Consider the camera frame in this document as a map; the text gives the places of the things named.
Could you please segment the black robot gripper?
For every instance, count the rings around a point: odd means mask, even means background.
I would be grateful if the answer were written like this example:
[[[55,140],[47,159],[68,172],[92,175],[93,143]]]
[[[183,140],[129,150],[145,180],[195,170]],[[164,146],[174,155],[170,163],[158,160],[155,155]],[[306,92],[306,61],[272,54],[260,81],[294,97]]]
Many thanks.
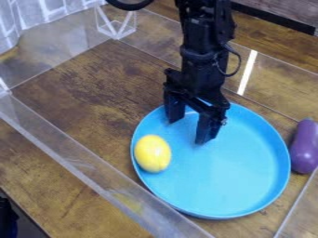
[[[164,109],[172,124],[186,116],[186,105],[199,113],[196,144],[206,144],[214,139],[226,124],[224,115],[230,103],[220,87],[226,73],[228,51],[226,49],[198,52],[180,47],[182,70],[166,69]]]

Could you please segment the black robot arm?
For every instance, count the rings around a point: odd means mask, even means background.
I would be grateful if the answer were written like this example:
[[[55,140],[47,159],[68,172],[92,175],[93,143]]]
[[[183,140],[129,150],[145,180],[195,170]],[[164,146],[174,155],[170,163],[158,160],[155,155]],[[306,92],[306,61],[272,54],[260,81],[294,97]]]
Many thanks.
[[[235,27],[230,0],[175,0],[184,34],[180,46],[182,69],[167,69],[164,109],[171,123],[186,115],[186,108],[199,113],[195,142],[204,144],[218,136],[226,122],[230,102],[220,92],[228,55],[234,49]]]

